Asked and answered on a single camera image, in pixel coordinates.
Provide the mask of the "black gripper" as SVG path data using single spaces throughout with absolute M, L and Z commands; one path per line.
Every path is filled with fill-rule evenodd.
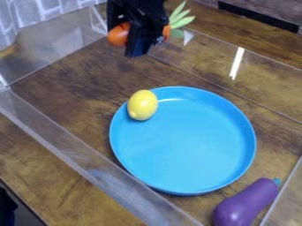
M 107 30 L 130 20 L 130 16 L 144 17 L 147 20 L 132 19 L 126 41 L 126 56 L 140 57 L 148 53 L 152 45 L 162 43 L 165 26 L 169 16 L 165 9 L 166 0 L 107 0 Z

